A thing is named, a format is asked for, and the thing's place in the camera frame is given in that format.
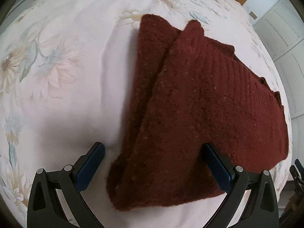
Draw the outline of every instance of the folded sweater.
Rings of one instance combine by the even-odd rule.
[[[200,148],[206,142],[245,170],[270,170],[287,157],[279,92],[234,54],[204,36],[145,15],[139,29],[129,120],[107,191],[114,207],[173,206],[220,195]]]

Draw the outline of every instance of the white cabinet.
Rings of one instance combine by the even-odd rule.
[[[254,29],[284,85],[291,116],[292,160],[304,162],[304,23],[289,0],[279,0]]]
[[[254,28],[274,61],[304,38],[304,23],[289,0],[279,0]]]

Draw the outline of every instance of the ribbed knit texture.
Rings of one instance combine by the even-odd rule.
[[[107,191],[115,208],[173,206],[222,193],[199,155],[206,142],[247,171],[287,157],[279,92],[204,36],[198,21],[180,32],[145,15],[139,29],[129,123]]]

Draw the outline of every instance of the flower print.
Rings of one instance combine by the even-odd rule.
[[[199,3],[197,0],[189,0],[190,2],[194,3],[195,5],[199,7],[203,7],[201,3]]]
[[[209,11],[212,11],[213,13],[215,13],[217,16],[220,16],[220,14],[218,12],[216,12],[212,7],[210,7],[207,3],[201,1],[201,4],[203,4]]]
[[[18,164],[11,166],[7,157],[0,157],[0,184],[5,196],[13,202],[26,220],[29,194],[32,185]]]
[[[166,5],[166,10],[168,12],[174,10],[182,15],[186,12],[186,5],[181,4],[180,0],[159,0],[159,2]]]
[[[75,81],[75,68],[79,61],[80,52],[76,45],[69,45],[66,40],[52,49],[47,56],[42,55],[44,63],[37,67],[35,73],[36,88],[33,97],[59,97],[56,90],[64,84]]]
[[[25,48],[26,60],[22,61],[20,64],[19,82],[21,82],[29,73],[31,66],[37,59],[38,45],[36,40],[28,43]]]
[[[19,23],[20,21],[22,21],[22,19],[24,18],[25,14],[22,14],[18,17],[18,19],[16,20],[16,23]]]
[[[199,17],[198,17],[195,13],[189,12],[189,14],[190,14],[190,17],[184,17],[184,22],[185,22],[185,24],[188,24],[188,22],[189,22],[189,21],[192,21],[192,20],[199,21],[200,23],[203,22],[203,21],[202,21],[203,19],[202,19],[202,18],[199,19]],[[201,25],[202,25],[202,27],[203,27],[203,29],[204,29],[205,32],[208,32],[208,31],[209,31],[209,29],[206,28],[204,24],[201,23]]]
[[[139,23],[141,21],[144,13],[140,13],[136,9],[127,9],[125,12],[121,13],[118,21],[125,21],[126,24],[131,24],[134,30],[139,28]]]
[[[9,93],[16,82],[16,76],[22,61],[26,60],[25,47],[16,47],[10,50],[0,62],[0,93]]]
[[[203,22],[203,23],[209,25],[208,22],[207,22],[208,21],[207,17],[201,16],[199,14],[195,14],[193,12],[189,12],[189,14],[190,14],[190,16],[191,16],[192,19],[197,20],[199,22]]]
[[[14,116],[12,114],[9,115],[8,118],[5,119],[5,130],[6,130],[6,138],[9,144],[9,162],[13,167],[17,162],[16,156],[16,146],[19,143],[19,133],[22,128],[22,124],[18,116]]]
[[[22,128],[21,121],[18,116],[9,115],[7,119],[5,119],[6,123],[4,128],[6,130],[6,137],[8,142],[12,142],[15,145],[19,143],[18,136]]]

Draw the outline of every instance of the floral bedspread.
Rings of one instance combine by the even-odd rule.
[[[224,199],[222,195],[120,213],[107,197],[105,179],[120,153],[137,31],[146,13],[162,16],[179,29],[198,20],[206,36],[234,45],[237,57],[280,91],[291,152],[282,82],[238,2],[39,0],[0,35],[0,193],[23,227],[36,170],[61,170],[96,141],[106,145],[106,157],[83,197],[105,227],[202,227]],[[290,165],[291,153],[272,169],[278,198]],[[231,224],[240,217],[246,198]],[[64,201],[63,208],[76,223]]]

